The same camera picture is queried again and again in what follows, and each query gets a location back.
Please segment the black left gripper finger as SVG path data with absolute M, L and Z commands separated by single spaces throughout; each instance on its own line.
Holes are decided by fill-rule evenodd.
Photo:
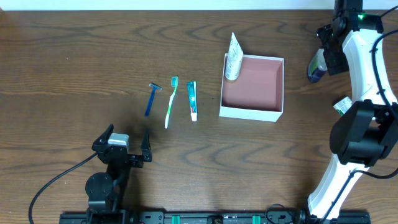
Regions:
M 146 130 L 144 134 L 144 138 L 141 143 L 141 152 L 143 156 L 151 155 L 150 141 L 149 141 L 149 131 Z
M 101 147 L 103 145 L 106 145 L 108 143 L 108 139 L 113 133 L 114 125 L 110 124 L 108 128 L 105 130 L 104 133 L 102 133 L 94 142 L 93 142 L 93 147 Z

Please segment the clear pump bottle dark liquid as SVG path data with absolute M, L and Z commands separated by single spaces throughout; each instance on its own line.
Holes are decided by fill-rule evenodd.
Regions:
M 324 58 L 324 49 L 318 49 L 308 64 L 308 80 L 317 83 L 327 72 L 327 65 Z

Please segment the blue disposable razor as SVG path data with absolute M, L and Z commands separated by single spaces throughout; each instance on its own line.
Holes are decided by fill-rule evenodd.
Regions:
M 149 114 L 150 114 L 150 110 L 152 108 L 152 104 L 153 104 L 153 101 L 154 101 L 154 98 L 155 98 L 156 91 L 161 91 L 162 90 L 162 87 L 156 85 L 155 83 L 150 83 L 149 86 L 152 88 L 152 91 L 151 91 L 150 98 L 149 98 L 149 101 L 148 101 L 148 104 L 147 104 L 147 108 L 146 108 L 146 111 L 145 111 L 145 114 L 144 114 L 145 117 L 148 117 Z

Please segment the white green soap packet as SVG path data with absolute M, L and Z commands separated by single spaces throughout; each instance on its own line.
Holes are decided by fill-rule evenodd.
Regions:
M 346 96 L 341 100 L 338 100 L 334 105 L 333 108 L 338 112 L 340 116 L 343 116 L 352 106 L 353 102 L 351 99 Z

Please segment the green and white toothbrush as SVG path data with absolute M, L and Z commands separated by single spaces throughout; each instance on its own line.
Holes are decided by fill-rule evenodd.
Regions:
M 179 77 L 173 76 L 171 79 L 171 86 L 174 88 L 174 91 L 169 98 L 169 105 L 168 105 L 167 114 L 165 116 L 165 123 L 164 123 L 165 129 L 167 129 L 169 127 L 169 120 L 170 120 L 170 114 L 171 114 L 171 110 L 172 110 L 172 104 L 173 104 L 175 95 L 177 93 L 178 84 L 179 84 Z

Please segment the teal toothpaste tube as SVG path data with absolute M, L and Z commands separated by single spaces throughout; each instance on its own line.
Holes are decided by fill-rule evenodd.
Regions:
M 188 99 L 190 104 L 190 116 L 192 121 L 197 121 L 197 83 L 187 82 Z

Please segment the white cream tube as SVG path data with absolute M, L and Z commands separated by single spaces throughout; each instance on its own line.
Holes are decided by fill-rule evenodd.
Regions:
M 226 61 L 226 70 L 224 72 L 226 79 L 230 82 L 235 82 L 239 77 L 243 55 L 243 50 L 234 32 L 232 32 Z

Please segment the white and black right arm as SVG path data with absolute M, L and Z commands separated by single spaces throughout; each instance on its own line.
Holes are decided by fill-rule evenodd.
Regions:
M 363 10 L 362 0 L 335 2 L 332 22 L 317 30 L 321 47 L 308 65 L 308 79 L 348 72 L 352 104 L 330 133 L 331 161 L 295 223 L 369 223 L 366 212 L 341 206 L 362 175 L 397 143 L 397 98 L 387 77 L 382 16 Z

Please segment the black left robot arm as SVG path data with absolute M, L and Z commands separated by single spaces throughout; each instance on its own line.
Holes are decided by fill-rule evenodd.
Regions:
M 140 154 L 129 153 L 129 136 L 113 132 L 111 124 L 92 145 L 98 159 L 107 165 L 105 172 L 93 174 L 85 185 L 88 196 L 86 223 L 132 223 L 136 219 L 123 209 L 123 198 L 132 168 L 152 161 L 149 132 L 145 131 Z

